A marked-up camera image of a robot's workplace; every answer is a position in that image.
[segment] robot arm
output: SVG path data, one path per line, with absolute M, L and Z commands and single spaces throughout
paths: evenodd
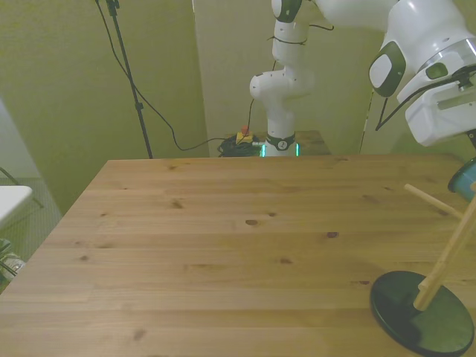
M 284 70 L 251 81 L 252 96 L 263 101 L 268 114 L 272 142 L 266 149 L 272 155 L 286 155 L 294 143 L 294 115 L 286 101 L 309 94 L 314 86 L 312 72 L 303 65 L 312 21 L 325 18 L 335 26 L 386 32 L 370 81 L 384 97 L 398 94 L 400 103 L 476 65 L 476 38 L 452 0 L 272 0 L 272 7 L 277 18 L 273 55 Z M 406 118 L 418 142 L 430 146 L 476 129 L 475 73 L 425 91 L 410 106 Z

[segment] black stand pole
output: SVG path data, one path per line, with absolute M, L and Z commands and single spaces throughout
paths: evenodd
M 142 115 L 142 109 L 144 109 L 144 105 L 141 102 L 139 102 L 134 80 L 132 79 L 132 72 L 129 66 L 129 60 L 127 59 L 126 47 L 124 46 L 124 41 L 122 40 L 122 35 L 120 34 L 120 29 L 118 24 L 118 12 L 116 11 L 116 9 L 119 8 L 119 1 L 118 0 L 106 0 L 106 1 L 107 1 L 107 7 L 109 9 L 109 14 L 112 17 L 112 21 L 114 22 L 116 32 L 118 33 L 120 49 L 122 50 L 122 56 L 124 58 L 124 65 L 126 66 L 127 77 L 129 78 L 129 82 L 131 83 L 132 95 L 134 96 L 134 101 L 135 101 L 135 109 L 137 110 L 139 121 L 141 122 L 142 134 L 144 135 L 144 141 L 146 143 L 147 154 L 149 155 L 149 158 L 153 158 L 152 149 L 150 148 L 149 136 L 147 135 L 147 128 L 144 122 L 144 116 Z

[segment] wooden stick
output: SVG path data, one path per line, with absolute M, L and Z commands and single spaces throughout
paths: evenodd
M 469 204 L 468 209 L 464 213 L 461 223 L 453 233 L 449 244 L 446 246 L 442 256 L 433 268 L 430 275 L 424 279 L 418 289 L 420 293 L 414 302 L 415 309 L 425 311 L 443 284 L 443 279 L 448 273 L 450 265 L 457 259 L 461 249 L 466 246 L 471 232 L 476 226 L 476 197 Z
M 423 201 L 429 203 L 430 205 L 442 210 L 443 212 L 451 214 L 458 219 L 463 219 L 463 214 L 460 211 L 454 209 L 452 206 L 447 205 L 445 202 L 441 202 L 439 199 L 435 199 L 433 196 L 428 195 L 416 187 L 413 187 L 411 184 L 406 184 L 405 189 L 415 196 L 420 197 Z

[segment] wooden tabletop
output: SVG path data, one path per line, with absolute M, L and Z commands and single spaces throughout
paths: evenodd
M 110 161 L 0 296 L 1 357 L 408 357 L 375 279 L 427 274 L 451 156 Z M 447 287 L 476 313 L 476 242 Z M 472 350 L 468 356 L 474 356 Z

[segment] wall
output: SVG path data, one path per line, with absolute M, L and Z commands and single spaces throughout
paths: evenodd
M 39 178 L 38 170 L 7 108 L 0 100 L 0 167 L 13 177 Z
M 208 137 L 222 137 L 247 123 L 250 80 L 272 68 L 272 41 L 266 40 L 275 19 L 269 0 L 194 2 Z M 317 88 L 292 105 L 297 130 L 319 129 L 334 154 L 358 152 L 371 93 L 367 69 L 383 35 L 309 31 L 307 64 L 315 70 Z M 257 103 L 251 128 L 265 132 L 266 127 L 266 114 Z M 218 144 L 210 145 L 211 155 Z
M 468 0 L 456 0 L 455 4 L 461 9 L 468 21 L 470 30 L 476 34 L 476 3 Z M 468 161 L 475 156 L 475 149 L 466 136 L 451 139 L 443 144 L 433 147 L 419 145 L 405 119 L 405 110 L 396 115 L 379 132 L 375 132 L 382 111 L 383 99 L 377 94 L 374 96 L 370 107 L 369 123 L 365 134 L 362 153 L 364 154 L 387 154 L 387 153 L 452 153 L 462 161 Z M 389 100 L 387 113 L 398 105 L 396 99 Z
M 104 0 L 106 17 L 112 26 Z M 120 0 L 119 22 L 137 86 L 184 146 L 206 139 L 191 0 Z M 128 80 L 93 0 L 0 3 L 0 97 L 65 212 L 109 159 L 146 158 Z M 179 152 L 145 111 L 157 158 Z

